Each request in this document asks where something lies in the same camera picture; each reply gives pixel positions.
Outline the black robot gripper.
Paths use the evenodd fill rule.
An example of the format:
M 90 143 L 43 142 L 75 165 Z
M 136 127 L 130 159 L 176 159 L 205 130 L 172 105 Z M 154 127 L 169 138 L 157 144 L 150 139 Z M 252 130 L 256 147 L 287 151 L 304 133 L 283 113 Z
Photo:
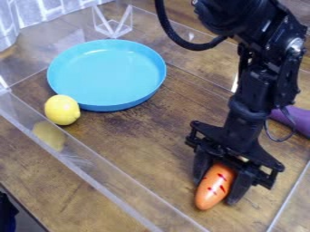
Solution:
M 265 126 L 269 111 L 252 111 L 236 100 L 229 103 L 229 114 L 224 127 L 201 121 L 190 123 L 192 132 L 186 143 L 194 149 L 193 178 L 196 185 L 220 161 L 237 171 L 228 205 L 236 205 L 252 186 L 262 185 L 272 189 L 284 164 L 265 151 L 258 137 Z

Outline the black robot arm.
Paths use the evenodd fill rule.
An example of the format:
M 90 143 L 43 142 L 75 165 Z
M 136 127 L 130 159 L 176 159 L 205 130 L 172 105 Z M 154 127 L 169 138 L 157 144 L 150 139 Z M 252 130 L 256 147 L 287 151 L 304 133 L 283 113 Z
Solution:
M 233 205 L 250 187 L 271 189 L 285 170 L 258 137 L 268 130 L 272 111 L 281 111 L 296 123 L 289 108 L 301 92 L 307 26 L 279 0 L 198 0 L 196 13 L 220 40 L 230 37 L 240 42 L 240 83 L 229 100 L 226 123 L 217 127 L 193 121 L 188 136 L 196 151 L 197 183 L 217 164 L 233 169 L 236 179 L 226 196 Z

